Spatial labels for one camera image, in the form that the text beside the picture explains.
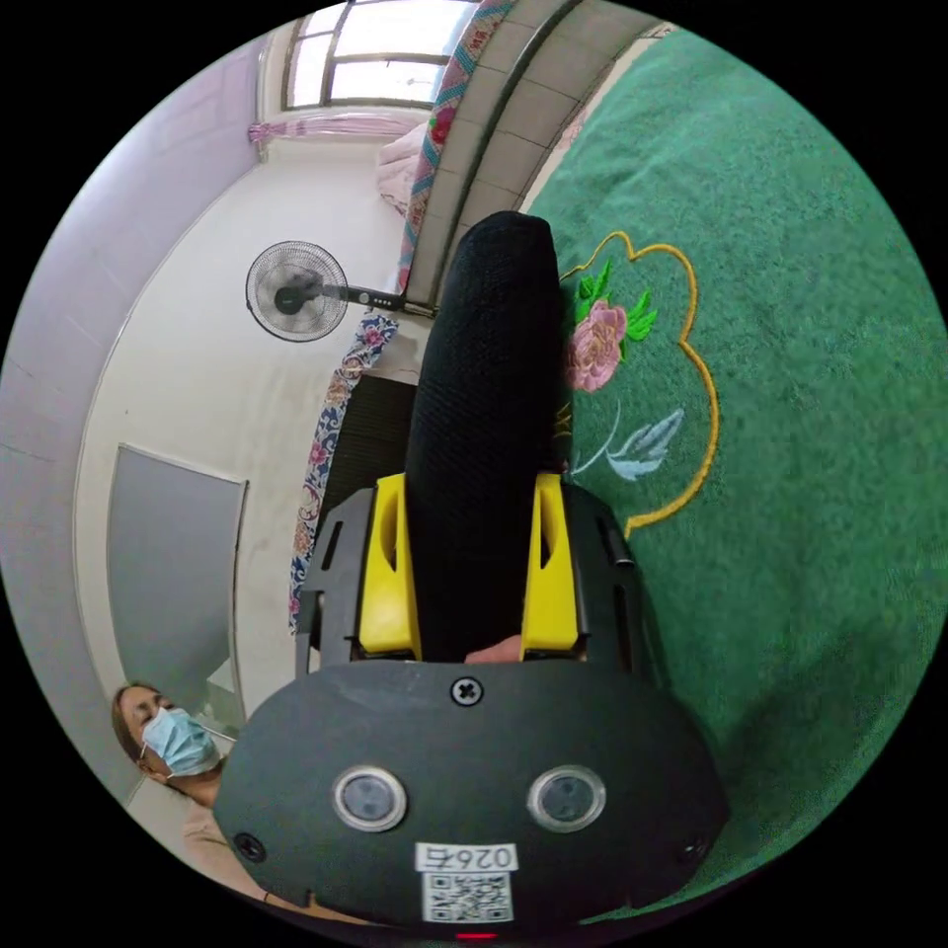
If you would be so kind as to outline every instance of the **window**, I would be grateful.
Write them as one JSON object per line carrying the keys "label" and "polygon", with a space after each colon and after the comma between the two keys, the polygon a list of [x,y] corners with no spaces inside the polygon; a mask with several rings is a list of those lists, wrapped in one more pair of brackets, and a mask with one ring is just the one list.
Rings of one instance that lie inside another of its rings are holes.
{"label": "window", "polygon": [[477,0],[349,0],[299,20],[282,109],[430,109]]}

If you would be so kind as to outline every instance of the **label sticker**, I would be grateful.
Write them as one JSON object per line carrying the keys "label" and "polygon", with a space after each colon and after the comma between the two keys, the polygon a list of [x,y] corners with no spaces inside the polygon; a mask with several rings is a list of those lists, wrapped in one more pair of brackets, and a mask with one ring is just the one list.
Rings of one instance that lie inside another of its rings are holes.
{"label": "label sticker", "polygon": [[516,846],[415,844],[415,869],[422,874],[424,921],[450,924],[514,920],[511,872]]}

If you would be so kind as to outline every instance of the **electric fan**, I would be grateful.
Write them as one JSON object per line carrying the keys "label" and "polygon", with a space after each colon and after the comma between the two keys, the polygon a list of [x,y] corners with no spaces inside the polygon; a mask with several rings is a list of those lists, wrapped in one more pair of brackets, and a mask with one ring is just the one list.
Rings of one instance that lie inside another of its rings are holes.
{"label": "electric fan", "polygon": [[287,240],[265,250],[247,273],[247,308],[267,332],[294,343],[322,339],[349,303],[397,312],[403,296],[349,286],[339,262],[316,244]]}

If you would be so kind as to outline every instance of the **qr code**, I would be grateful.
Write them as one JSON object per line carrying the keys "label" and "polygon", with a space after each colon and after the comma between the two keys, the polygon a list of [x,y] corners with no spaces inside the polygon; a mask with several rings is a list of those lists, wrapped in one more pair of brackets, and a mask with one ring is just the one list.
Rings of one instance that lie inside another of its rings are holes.
{"label": "qr code", "polygon": [[424,874],[425,921],[498,922],[514,918],[509,872]]}

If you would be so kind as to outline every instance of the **green blanket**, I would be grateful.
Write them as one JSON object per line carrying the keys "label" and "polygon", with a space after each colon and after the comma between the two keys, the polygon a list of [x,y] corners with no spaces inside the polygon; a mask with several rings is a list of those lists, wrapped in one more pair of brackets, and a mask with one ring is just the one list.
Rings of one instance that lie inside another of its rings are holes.
{"label": "green blanket", "polygon": [[948,602],[948,340],[839,143],[689,34],[619,80],[529,212],[564,274],[613,231],[648,249],[612,237],[564,289],[570,476],[632,527],[734,811],[664,906],[800,841],[905,713]]}

